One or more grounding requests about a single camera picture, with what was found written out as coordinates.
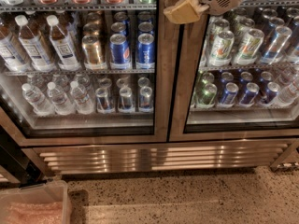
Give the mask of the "blue pepsi can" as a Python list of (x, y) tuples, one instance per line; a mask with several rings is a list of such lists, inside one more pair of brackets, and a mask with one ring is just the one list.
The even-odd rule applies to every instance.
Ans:
[(130, 69), (131, 53), (125, 35), (114, 34), (109, 39), (111, 65), (113, 69)]
[(155, 42), (151, 34), (141, 34), (136, 45), (136, 65), (140, 69), (151, 69), (155, 64)]

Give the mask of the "blue can lower left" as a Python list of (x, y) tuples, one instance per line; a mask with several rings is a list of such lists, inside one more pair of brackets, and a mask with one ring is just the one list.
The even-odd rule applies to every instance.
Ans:
[(232, 107), (235, 104), (235, 97), (239, 91), (238, 86), (233, 82), (228, 82), (218, 101), (219, 107)]

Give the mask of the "slim energy can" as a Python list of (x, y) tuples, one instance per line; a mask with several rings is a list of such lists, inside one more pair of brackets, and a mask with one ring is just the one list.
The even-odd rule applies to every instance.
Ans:
[(152, 102), (152, 88), (144, 86), (139, 91), (139, 111), (140, 112), (151, 112), (153, 109)]
[(95, 91), (97, 111), (102, 114), (112, 113), (115, 111), (113, 99), (106, 88), (98, 88)]
[(130, 87), (123, 87), (119, 91), (119, 106), (118, 109), (123, 113), (130, 113), (135, 111), (135, 102)]

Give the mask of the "glass fridge door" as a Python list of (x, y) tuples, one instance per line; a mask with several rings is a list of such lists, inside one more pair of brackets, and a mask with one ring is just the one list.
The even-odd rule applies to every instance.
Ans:
[[(278, 26), (287, 26), (292, 35), (276, 63), (259, 63), (261, 51)], [(244, 33), (251, 29), (264, 33), (254, 63), (233, 65), (233, 58)], [(231, 61), (220, 67), (209, 66), (208, 56), (214, 39), (231, 31), (235, 42)], [(174, 119), (170, 137), (174, 141), (212, 141), (235, 139), (297, 138), (299, 135), (298, 98), (289, 106), (259, 105), (260, 91), (276, 82), (280, 91), (298, 77), (298, 0), (243, 0), (221, 15), (203, 14), (200, 21), (181, 24), (178, 78)], [(219, 107), (218, 101), (228, 82), (238, 94), (232, 107)], [(253, 82), (259, 93), (252, 106), (238, 103), (245, 86)], [(218, 91), (212, 107), (198, 107), (197, 95), (207, 84)]]
[[(18, 37), (19, 26), (15, 17), (24, 15), (38, 24), (40, 33), (49, 43), (54, 56), (55, 69), (50, 72), (31, 69), (12, 72), (1, 57), (1, 123), (22, 147), (54, 147), (90, 144), (125, 144), (164, 142), (170, 111), (170, 95), (174, 79), (174, 65), (178, 44), (178, 28), (164, 15), (167, 3), (175, 0), (156, 0), (153, 4), (141, 4), (136, 0), (125, 0), (109, 4), (94, 0), (89, 4), (72, 4), (57, 0), (54, 4), (39, 4), (34, 0), (0, 0), (1, 20)], [(50, 27), (47, 17), (55, 15), (60, 24), (71, 35), (76, 46), (81, 68), (77, 71), (63, 69), (63, 64), (50, 42)], [(136, 65), (136, 45), (141, 34), (151, 34), (155, 42), (155, 64), (151, 69), (140, 69)], [(131, 68), (113, 69), (109, 39), (114, 34), (125, 35), (130, 47)], [(90, 70), (84, 64), (82, 38), (95, 35), (105, 49), (107, 69)], [(79, 114), (70, 94), (70, 83), (78, 81), (90, 87), (94, 101), (94, 112)], [(29, 83), (38, 87), (51, 102), (48, 83), (61, 86), (75, 107), (74, 114), (62, 116), (38, 116), (24, 99), (21, 86)], [(139, 111), (139, 91), (152, 88), (153, 109)], [(120, 112), (119, 91), (123, 87), (132, 89), (135, 111)], [(102, 114), (97, 111), (95, 91), (106, 88), (113, 99), (115, 111)]]

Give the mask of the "gold soda can front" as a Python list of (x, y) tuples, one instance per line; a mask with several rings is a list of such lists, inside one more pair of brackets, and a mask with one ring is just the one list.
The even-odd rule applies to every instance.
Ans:
[(85, 35), (82, 38), (84, 64), (87, 69), (96, 71), (107, 69), (105, 49), (95, 35)]

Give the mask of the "water bottle right fridge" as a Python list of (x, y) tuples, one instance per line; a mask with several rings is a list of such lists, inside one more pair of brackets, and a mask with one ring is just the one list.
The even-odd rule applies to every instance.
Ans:
[(285, 107), (291, 105), (299, 96), (299, 77), (284, 87), (274, 99), (274, 105)]

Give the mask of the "blue can lower middle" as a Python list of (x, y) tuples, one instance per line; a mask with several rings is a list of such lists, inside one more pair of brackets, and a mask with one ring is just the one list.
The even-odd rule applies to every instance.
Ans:
[(242, 106), (252, 106), (254, 99), (259, 93), (259, 89), (256, 83), (249, 82), (242, 91), (238, 103)]

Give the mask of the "clear water bottle left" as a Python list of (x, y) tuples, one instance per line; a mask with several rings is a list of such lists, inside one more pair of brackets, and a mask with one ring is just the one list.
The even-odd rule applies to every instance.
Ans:
[(24, 99), (33, 107), (38, 116), (48, 116), (55, 113), (52, 103), (38, 87), (24, 83), (21, 89)]

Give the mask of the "brown tea bottle left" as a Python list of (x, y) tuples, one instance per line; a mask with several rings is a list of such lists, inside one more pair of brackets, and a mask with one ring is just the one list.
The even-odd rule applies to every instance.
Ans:
[(30, 59), (20, 40), (0, 20), (0, 56), (12, 72), (26, 72), (31, 69)]

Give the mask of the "white 7up can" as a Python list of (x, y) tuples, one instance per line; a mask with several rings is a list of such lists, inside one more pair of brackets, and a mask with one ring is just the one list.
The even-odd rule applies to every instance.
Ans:
[(209, 66), (224, 66), (231, 61), (231, 50), (235, 36), (231, 31), (222, 31), (216, 35), (208, 56)]
[(233, 58), (233, 65), (248, 65), (255, 62), (257, 53), (263, 43), (264, 33), (260, 29), (247, 30)]

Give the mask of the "clear water bottle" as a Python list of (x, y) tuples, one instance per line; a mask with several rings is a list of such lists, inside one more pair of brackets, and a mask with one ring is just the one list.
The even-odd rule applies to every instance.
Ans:
[(76, 112), (75, 107), (61, 86), (54, 82), (49, 82), (47, 94), (58, 115), (66, 116)]
[(90, 87), (74, 80), (70, 83), (70, 94), (79, 114), (89, 115), (94, 112), (95, 106), (90, 95)]
[(52, 103), (38, 87), (24, 83), (21, 89), (24, 99), (33, 107), (38, 116), (48, 116), (55, 113)]

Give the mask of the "white 7up can right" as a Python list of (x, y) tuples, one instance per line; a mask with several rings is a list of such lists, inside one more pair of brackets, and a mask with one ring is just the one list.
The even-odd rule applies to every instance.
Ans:
[(260, 29), (247, 30), (233, 58), (233, 65), (248, 65), (255, 62), (257, 53), (263, 43), (264, 33)]

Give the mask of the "white 7up can left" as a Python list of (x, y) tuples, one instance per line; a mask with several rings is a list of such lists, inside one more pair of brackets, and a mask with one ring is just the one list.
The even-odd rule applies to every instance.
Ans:
[(208, 56), (209, 66), (224, 66), (231, 61), (231, 50), (235, 36), (231, 31), (222, 31), (216, 35)]

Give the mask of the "silver blue can upper right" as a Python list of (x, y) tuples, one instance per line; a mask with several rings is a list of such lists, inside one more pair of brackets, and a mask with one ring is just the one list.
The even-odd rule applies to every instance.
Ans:
[(278, 26), (272, 32), (269, 40), (261, 51), (259, 63), (276, 63), (282, 57), (281, 51), (292, 35), (292, 30), (287, 26)]

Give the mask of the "brown tea bottle middle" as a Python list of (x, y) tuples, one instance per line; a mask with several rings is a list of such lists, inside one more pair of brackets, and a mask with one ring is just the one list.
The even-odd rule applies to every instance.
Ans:
[(19, 40), (34, 64), (34, 68), (40, 72), (50, 72), (55, 69), (54, 56), (49, 43), (40, 33), (39, 26), (34, 21), (29, 21), (24, 15), (15, 17), (19, 26)]

